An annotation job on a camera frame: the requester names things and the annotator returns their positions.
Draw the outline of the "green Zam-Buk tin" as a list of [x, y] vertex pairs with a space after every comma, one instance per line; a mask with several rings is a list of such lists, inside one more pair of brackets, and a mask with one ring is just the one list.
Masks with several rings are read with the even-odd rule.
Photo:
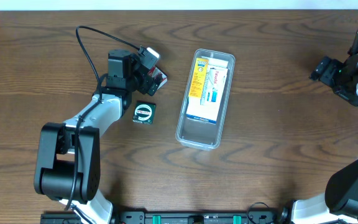
[[154, 121], [156, 104], [138, 101], [135, 105], [132, 121], [135, 123], [152, 124]]

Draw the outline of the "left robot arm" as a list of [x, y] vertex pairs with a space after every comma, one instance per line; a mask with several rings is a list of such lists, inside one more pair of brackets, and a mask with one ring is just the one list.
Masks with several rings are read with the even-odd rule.
[[108, 71], [97, 78], [91, 102], [74, 117], [42, 127], [34, 189], [64, 204], [65, 210], [44, 213], [41, 223], [119, 223], [114, 205], [99, 189], [100, 138], [124, 115], [133, 92], [155, 94], [162, 77], [152, 77], [150, 71], [159, 58], [150, 47], [137, 53], [110, 51]]

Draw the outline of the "red Panadol Actifast box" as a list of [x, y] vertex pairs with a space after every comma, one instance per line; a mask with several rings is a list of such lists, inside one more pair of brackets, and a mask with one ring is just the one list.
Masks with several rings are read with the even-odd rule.
[[152, 78], [161, 78], [161, 83], [158, 86], [159, 88], [164, 86], [164, 84], [166, 84], [166, 82], [168, 81], [168, 77], [166, 76], [166, 74], [164, 74], [157, 66], [154, 66], [150, 69], [149, 76], [151, 76]]

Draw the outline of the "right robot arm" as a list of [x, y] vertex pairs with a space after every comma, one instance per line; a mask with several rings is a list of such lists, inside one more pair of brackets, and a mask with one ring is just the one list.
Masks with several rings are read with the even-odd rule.
[[[310, 75], [352, 106], [358, 106], [358, 30], [344, 62], [323, 57]], [[358, 223], [358, 156], [329, 179], [326, 190], [294, 200], [278, 213], [276, 223]]]

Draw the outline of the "blue fever patch box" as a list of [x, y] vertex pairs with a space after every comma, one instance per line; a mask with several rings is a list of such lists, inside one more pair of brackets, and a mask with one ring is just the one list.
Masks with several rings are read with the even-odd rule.
[[[228, 66], [228, 61], [225, 60], [220, 60], [210, 57], [198, 57], [198, 58], [206, 58], [209, 60], [207, 73], [209, 72], [209, 69], [211, 67], [222, 67], [227, 69]], [[199, 100], [196, 98], [188, 97], [188, 107], [186, 110], [187, 117], [216, 124], [221, 102], [217, 106], [213, 106], [213, 105], [201, 105], [200, 101], [201, 99]]]

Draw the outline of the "white Panadol box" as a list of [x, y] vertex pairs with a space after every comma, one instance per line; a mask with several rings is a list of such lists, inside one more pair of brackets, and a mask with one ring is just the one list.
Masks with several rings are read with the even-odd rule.
[[209, 69], [201, 95], [201, 105], [217, 106], [221, 102], [227, 71], [228, 69], [222, 67], [211, 67]]

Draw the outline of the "clear plastic container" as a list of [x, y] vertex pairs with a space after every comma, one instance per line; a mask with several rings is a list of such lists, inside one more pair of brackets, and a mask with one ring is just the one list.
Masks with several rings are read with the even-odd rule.
[[[192, 119], [187, 117], [186, 115], [186, 110], [188, 107], [188, 93], [190, 90], [195, 60], [198, 57], [210, 57], [228, 61], [226, 85], [224, 87], [223, 97], [221, 100], [216, 124]], [[188, 78], [188, 83], [185, 89], [185, 95], [183, 98], [176, 131], [176, 139], [183, 146], [202, 149], [205, 151], [210, 151], [219, 147], [221, 142], [221, 136], [223, 133], [235, 62], [235, 57], [229, 53], [218, 52], [208, 49], [196, 50], [191, 64], [191, 70]]]

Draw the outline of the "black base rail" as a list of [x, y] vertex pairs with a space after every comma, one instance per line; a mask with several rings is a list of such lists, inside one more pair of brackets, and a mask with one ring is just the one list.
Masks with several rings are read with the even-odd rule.
[[285, 223], [284, 218], [274, 210], [256, 209], [244, 213], [151, 213], [122, 212], [111, 218], [116, 224], [269, 224]]

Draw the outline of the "yellow medicine box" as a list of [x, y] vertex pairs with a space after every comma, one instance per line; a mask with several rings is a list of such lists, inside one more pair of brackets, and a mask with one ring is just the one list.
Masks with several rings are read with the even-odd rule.
[[188, 96], [190, 98], [201, 99], [203, 94], [204, 83], [206, 80], [209, 60], [206, 58], [196, 58], [191, 86]]

